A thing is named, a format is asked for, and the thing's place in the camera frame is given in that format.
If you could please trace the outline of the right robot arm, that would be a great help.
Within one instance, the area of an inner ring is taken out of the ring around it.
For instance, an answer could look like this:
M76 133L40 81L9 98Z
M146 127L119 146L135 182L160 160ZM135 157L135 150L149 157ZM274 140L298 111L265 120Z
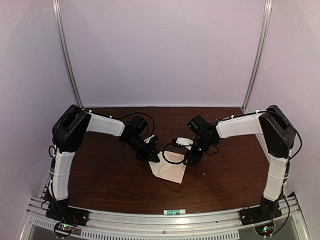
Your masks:
M184 165L198 164L211 147L220 140L236 136L262 135L267 148L269 169L266 186L261 197L261 205L256 210L259 220L268 220L275 212L283 186L290 171L291 153L296 138L296 130L277 105L265 110L230 116L214 122L202 116L192 118L188 125L195 134L183 159Z

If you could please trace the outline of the beige envelope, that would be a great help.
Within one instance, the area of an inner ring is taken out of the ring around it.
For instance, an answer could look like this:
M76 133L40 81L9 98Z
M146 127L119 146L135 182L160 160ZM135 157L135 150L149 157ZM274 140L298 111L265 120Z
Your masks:
M171 164L163 158L163 152L160 151L157 155L160 162L149 161L149 166L152 174L160 179L170 181L173 183L181 184L184 178L186 165L184 164ZM183 154L165 151L164 156L167 160L173 163L179 163L184 159Z

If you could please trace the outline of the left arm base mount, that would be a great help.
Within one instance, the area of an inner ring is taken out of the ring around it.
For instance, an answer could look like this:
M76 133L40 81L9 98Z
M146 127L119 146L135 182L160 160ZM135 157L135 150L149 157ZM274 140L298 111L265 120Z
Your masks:
M67 223L74 226L86 226L89 211L69 206L69 199L48 199L47 218Z

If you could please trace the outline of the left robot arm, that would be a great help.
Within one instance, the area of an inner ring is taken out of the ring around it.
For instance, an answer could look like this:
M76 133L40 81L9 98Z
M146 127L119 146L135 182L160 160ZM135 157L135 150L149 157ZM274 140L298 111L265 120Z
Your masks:
M114 118L85 110L72 104L57 120L52 128L52 143L55 148L50 167L49 196L52 213L61 222L72 218L72 211L66 207L68 203L68 185L71 165L76 151L82 145L85 134L94 132L118 137L120 142L129 145L135 151L135 158L140 161L160 162L156 152L158 137L153 133L146 139L141 137L142 131L148 127L146 116L142 112L133 112L130 121Z

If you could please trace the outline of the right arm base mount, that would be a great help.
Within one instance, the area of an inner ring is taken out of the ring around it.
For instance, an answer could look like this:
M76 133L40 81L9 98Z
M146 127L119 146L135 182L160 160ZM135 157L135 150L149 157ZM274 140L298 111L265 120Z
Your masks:
M243 226L271 221L273 218L281 217L282 211L278 201L270 201L262 198L260 205L244 207L239 211L240 220Z

